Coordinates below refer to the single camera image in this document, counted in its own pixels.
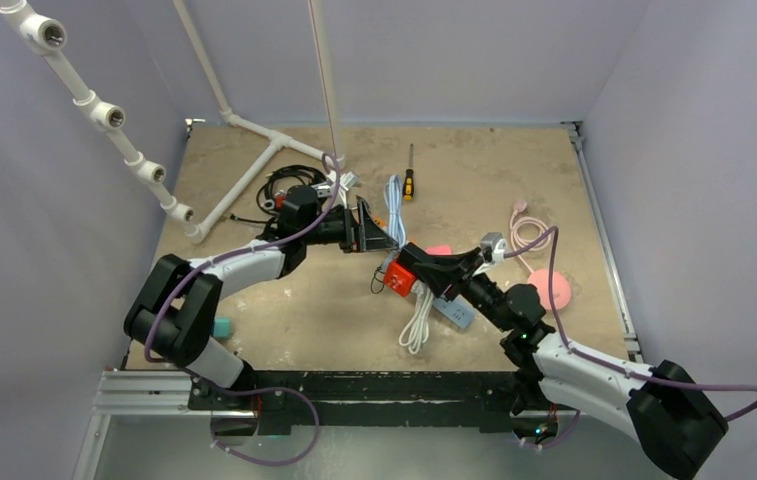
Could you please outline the pink plug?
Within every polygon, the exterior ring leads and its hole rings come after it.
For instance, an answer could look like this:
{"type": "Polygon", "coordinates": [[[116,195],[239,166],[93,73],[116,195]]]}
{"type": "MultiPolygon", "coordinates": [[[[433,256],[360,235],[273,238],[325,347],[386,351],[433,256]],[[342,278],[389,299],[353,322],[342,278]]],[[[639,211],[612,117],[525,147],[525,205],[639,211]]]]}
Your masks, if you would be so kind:
{"type": "Polygon", "coordinates": [[[528,210],[528,203],[522,199],[516,200],[512,205],[512,209],[518,214],[525,213],[528,210]]]}

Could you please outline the red cube socket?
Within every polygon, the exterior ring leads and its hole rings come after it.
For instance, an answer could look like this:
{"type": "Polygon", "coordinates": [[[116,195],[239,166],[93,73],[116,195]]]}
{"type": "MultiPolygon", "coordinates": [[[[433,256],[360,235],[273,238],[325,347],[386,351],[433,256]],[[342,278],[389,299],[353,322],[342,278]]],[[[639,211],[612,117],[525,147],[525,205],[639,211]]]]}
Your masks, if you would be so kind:
{"type": "Polygon", "coordinates": [[[397,261],[388,264],[383,275],[382,283],[400,297],[407,297],[416,282],[414,275],[401,266],[397,261]]]}

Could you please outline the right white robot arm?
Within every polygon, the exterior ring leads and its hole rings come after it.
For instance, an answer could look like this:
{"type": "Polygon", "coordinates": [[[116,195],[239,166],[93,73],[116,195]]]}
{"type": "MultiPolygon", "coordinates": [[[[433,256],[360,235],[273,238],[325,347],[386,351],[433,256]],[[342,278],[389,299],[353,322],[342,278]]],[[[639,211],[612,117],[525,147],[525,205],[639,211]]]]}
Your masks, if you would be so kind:
{"type": "Polygon", "coordinates": [[[675,479],[693,479],[728,431],[728,422],[680,365],[617,359],[572,341],[547,324],[538,289],[502,289],[484,272],[495,255],[475,248],[431,255],[408,243],[398,265],[440,298],[462,297],[499,330],[517,368],[515,406],[545,401],[569,406],[634,439],[648,459],[675,479]]]}

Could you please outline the black power adapter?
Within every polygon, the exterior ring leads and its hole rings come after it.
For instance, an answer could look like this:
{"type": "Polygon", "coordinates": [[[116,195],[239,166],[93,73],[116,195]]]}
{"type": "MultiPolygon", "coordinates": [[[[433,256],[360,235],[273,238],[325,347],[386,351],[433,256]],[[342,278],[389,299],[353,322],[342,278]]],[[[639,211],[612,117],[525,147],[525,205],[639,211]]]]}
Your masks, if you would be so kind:
{"type": "Polygon", "coordinates": [[[430,259],[429,254],[412,242],[405,244],[398,253],[395,262],[402,268],[413,271],[416,264],[426,263],[430,259]]]}

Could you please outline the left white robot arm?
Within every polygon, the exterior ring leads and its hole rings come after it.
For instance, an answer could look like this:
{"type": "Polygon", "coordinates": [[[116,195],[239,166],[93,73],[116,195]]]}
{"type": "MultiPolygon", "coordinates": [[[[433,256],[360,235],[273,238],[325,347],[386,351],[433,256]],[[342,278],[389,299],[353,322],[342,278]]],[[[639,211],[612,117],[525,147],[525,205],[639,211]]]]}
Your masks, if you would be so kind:
{"type": "Polygon", "coordinates": [[[345,253],[399,246],[378,226],[364,199],[351,210],[298,185],[285,194],[277,217],[244,247],[206,259],[174,254],[158,259],[126,315],[124,333],[158,358],[212,382],[214,397],[226,408],[241,408],[251,399],[256,375],[214,340],[219,302],[289,275],[304,261],[308,246],[326,244],[345,253]]]}

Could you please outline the light blue power strip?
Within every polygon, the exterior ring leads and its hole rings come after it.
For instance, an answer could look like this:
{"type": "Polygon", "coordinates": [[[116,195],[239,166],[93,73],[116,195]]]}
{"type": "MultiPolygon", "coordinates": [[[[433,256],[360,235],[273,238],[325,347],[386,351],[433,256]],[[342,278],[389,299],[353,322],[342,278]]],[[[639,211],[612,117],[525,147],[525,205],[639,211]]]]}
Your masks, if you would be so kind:
{"type": "Polygon", "coordinates": [[[460,297],[451,301],[435,298],[433,307],[459,330],[468,328],[476,315],[473,307],[460,297]]]}

